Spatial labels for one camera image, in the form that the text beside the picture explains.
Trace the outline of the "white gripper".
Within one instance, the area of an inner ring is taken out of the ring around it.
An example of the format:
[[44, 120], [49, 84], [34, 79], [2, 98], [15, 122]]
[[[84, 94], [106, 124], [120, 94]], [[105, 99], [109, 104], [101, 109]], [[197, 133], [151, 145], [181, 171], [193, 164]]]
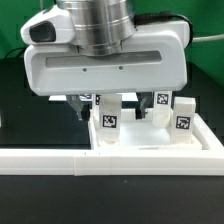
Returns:
[[28, 83], [39, 96], [67, 95], [78, 119], [90, 106], [76, 94], [137, 92], [135, 119], [146, 117], [155, 91], [179, 91], [187, 83], [183, 21], [139, 26], [117, 54], [88, 57], [70, 44], [31, 45], [24, 55]]

